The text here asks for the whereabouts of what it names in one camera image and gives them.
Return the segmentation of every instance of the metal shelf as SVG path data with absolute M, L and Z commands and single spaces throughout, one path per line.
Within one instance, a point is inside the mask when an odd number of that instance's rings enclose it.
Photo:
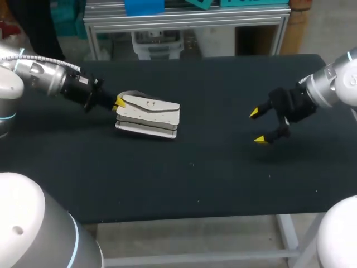
M 123 0 L 87 0 L 84 23 L 95 59 L 99 33 L 173 30 L 216 26 L 278 25 L 271 54 L 278 54 L 290 15 L 287 4 L 244 7 L 170 7 L 164 13 L 127 16 Z

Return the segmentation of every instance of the black cloth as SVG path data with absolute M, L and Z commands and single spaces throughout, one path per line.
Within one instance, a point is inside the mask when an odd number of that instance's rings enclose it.
M 6 2 L 12 15 L 28 36 L 35 53 L 53 59 L 65 59 L 51 17 L 50 0 L 6 0 Z
M 0 140 L 0 171 L 35 180 L 82 223 L 324 212 L 357 194 L 348 107 L 319 109 L 273 146 L 253 140 L 277 127 L 274 113 L 249 119 L 270 90 L 322 66 L 317 55 L 85 63 L 111 92 L 181 103 L 177 139 L 119 131 L 113 113 L 28 91 Z

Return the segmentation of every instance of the cable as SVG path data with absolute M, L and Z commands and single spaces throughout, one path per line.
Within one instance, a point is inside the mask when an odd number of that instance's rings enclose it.
M 56 60 L 52 58 L 42 57 L 42 56 L 30 56 L 30 55 L 17 55 L 17 56 L 9 56 L 2 58 L 3 61 L 11 61 L 11 60 L 38 60 L 38 61 L 46 61 L 48 63 L 54 63 L 57 65 L 65 66 L 74 69 L 75 71 L 80 73 L 80 67 L 71 63 L 67 63 L 62 60 Z

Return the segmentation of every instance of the white stacked object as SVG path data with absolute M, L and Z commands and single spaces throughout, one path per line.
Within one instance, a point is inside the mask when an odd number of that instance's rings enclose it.
M 180 105 L 150 98 L 141 92 L 123 92 L 124 102 L 117 108 L 120 130 L 164 138 L 176 138 L 180 123 Z
M 173 37 L 166 37 L 166 33 L 173 33 Z M 134 52 L 140 60 L 155 58 L 179 59 L 184 50 L 182 31 L 151 31 L 132 32 Z
M 321 268 L 357 267 L 357 196 L 342 200 L 326 213 L 317 254 Z

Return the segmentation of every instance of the gray floor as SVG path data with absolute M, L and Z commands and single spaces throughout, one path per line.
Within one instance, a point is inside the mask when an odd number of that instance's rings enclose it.
M 329 62 L 357 46 L 356 14 L 356 0 L 313 0 L 301 52 L 320 54 Z M 70 39 L 61 39 L 65 53 L 72 61 L 89 53 L 86 41 L 80 42 L 78 49 Z M 104 42 L 104 45 L 110 47 L 110 42 Z M 123 55 L 135 58 L 130 49 L 122 52 Z M 293 216 L 299 238 L 313 217 L 311 214 Z M 97 238 L 105 257 L 282 248 L 274 216 L 100 224 Z M 283 268 L 287 265 L 283 260 L 269 260 L 161 267 Z M 309 268 L 317 267 L 316 260 L 309 265 Z

